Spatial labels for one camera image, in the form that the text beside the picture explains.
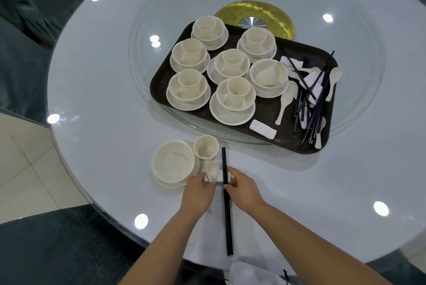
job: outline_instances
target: person's right arm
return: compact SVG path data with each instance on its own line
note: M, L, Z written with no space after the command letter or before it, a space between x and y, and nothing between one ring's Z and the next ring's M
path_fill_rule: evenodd
M232 201L268 234L306 285L391 285L370 267L266 203L255 181L228 166Z

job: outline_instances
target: person's left arm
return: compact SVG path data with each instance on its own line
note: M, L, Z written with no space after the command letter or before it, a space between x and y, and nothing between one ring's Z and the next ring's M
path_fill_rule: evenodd
M146 248L120 285L173 284L189 236L195 224L210 207L214 183L204 182L205 172L188 178L181 207Z

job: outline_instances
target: person's left hand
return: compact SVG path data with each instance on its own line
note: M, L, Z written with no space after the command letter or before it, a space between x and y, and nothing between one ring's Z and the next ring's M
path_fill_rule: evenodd
M206 172L198 173L188 177L187 185L182 196L181 208L185 214L191 214L197 220L201 218L204 212L213 202L216 184L204 182Z

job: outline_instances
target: white garment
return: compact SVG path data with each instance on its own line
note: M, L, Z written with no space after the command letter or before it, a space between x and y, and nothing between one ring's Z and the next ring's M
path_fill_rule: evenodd
M265 269L247 264L235 262L229 270L229 282L231 285L286 285L287 283L278 275Z

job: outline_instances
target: hand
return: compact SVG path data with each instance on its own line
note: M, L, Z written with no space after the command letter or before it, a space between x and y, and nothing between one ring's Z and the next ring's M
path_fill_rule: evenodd
M179 211L200 219L213 202L216 184L204 182L206 172L188 177Z
M251 177L231 166L228 166L228 171L234 175L234 178L229 184L225 184L223 187L229 193L229 196L237 207L248 215L251 215L254 209L265 203L256 182Z

